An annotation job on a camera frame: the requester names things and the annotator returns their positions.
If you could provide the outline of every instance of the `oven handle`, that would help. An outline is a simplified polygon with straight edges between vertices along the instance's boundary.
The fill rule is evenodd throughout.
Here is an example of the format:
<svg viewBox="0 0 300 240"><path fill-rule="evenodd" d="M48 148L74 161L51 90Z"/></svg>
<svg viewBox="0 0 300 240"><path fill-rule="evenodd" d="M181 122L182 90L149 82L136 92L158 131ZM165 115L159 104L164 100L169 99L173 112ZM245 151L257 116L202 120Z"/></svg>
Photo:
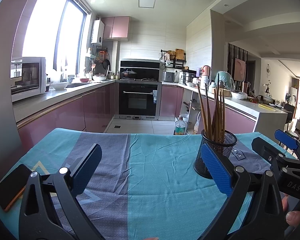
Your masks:
<svg viewBox="0 0 300 240"><path fill-rule="evenodd" d="M144 94L144 95L153 95L152 92L151 92L151 93L140 93L140 92L126 92L126 91L124 91L123 93L124 93L124 94Z"/></svg>

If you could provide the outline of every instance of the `utensil rack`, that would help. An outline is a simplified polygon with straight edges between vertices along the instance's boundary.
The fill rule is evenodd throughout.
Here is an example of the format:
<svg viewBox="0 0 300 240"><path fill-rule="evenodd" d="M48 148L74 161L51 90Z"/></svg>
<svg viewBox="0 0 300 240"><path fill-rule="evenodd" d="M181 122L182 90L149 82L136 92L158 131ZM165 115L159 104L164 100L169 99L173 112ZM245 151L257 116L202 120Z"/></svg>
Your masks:
<svg viewBox="0 0 300 240"><path fill-rule="evenodd" d="M170 67L170 68L185 69L184 63L186 62L186 53L184 52L183 55L184 55L185 59L174 59L173 63L172 63L172 67ZM164 58L164 54L162 57L163 57L163 65L164 65L164 67L167 67L166 60Z"/></svg>

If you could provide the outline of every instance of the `blue tablecloth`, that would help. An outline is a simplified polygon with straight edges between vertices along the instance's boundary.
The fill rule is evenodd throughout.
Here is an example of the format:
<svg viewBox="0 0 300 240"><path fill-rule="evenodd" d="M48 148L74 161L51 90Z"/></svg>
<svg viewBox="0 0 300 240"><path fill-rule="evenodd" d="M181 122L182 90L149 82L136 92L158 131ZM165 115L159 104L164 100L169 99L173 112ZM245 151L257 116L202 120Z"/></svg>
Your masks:
<svg viewBox="0 0 300 240"><path fill-rule="evenodd" d="M261 137L287 154L258 132L236 136L241 150L252 150L252 140ZM77 199L106 239L197 239L226 199L213 180L198 176L193 169L201 139L201 135L98 134L58 128L10 171L24 163L40 174L55 173L98 143L102 160ZM264 160L256 165L253 159L251 163L254 172L263 172L268 165ZM52 199L64 228L71 231L58 198ZM231 230L240 227L250 200L247 194ZM0 207L0 218L17 238L20 205L21 199L7 213Z"/></svg>

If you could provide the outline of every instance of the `screw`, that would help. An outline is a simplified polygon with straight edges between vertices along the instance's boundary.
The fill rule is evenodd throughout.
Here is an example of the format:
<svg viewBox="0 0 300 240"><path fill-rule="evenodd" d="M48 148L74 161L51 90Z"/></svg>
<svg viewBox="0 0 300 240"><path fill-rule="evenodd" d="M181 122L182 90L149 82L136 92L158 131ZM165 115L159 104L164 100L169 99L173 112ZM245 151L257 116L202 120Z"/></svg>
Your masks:
<svg viewBox="0 0 300 240"><path fill-rule="evenodd" d="M236 166L235 170L239 173L243 173L244 172L244 168L241 166Z"/></svg>
<svg viewBox="0 0 300 240"><path fill-rule="evenodd" d="M266 171L266 175L269 177L272 177L273 173L272 173L272 171Z"/></svg>
<svg viewBox="0 0 300 240"><path fill-rule="evenodd" d="M30 176L32 178L36 177L38 175L38 173L36 171L31 172Z"/></svg>
<svg viewBox="0 0 300 240"><path fill-rule="evenodd" d="M68 172L68 168L67 167L62 167L59 170L59 173L61 173L61 174L66 174L67 172Z"/></svg>

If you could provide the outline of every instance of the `smartphone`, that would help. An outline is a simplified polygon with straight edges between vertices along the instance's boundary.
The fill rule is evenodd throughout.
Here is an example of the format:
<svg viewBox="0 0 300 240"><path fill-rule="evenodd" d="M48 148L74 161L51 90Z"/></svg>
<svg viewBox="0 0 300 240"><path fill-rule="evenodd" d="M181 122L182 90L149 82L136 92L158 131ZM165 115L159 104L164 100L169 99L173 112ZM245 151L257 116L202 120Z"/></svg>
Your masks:
<svg viewBox="0 0 300 240"><path fill-rule="evenodd" d="M0 206L7 212L23 194L31 170L20 164L0 182Z"/></svg>

